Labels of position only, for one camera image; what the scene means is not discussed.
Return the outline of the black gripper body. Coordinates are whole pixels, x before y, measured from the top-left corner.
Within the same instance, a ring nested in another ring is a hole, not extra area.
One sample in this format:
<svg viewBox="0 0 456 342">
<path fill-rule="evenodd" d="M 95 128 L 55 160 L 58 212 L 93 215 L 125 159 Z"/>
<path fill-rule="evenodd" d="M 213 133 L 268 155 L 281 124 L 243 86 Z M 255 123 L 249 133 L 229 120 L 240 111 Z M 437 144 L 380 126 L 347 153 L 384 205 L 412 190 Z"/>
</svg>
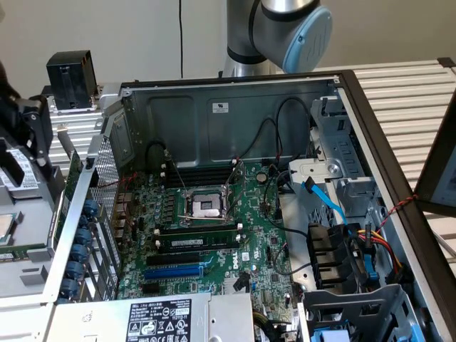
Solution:
<svg viewBox="0 0 456 342">
<path fill-rule="evenodd" d="M 48 152 L 53 140 L 46 97 L 22 98 L 10 85 L 1 63 L 1 127 L 10 144 L 24 146 L 31 152 Z"/>
</svg>

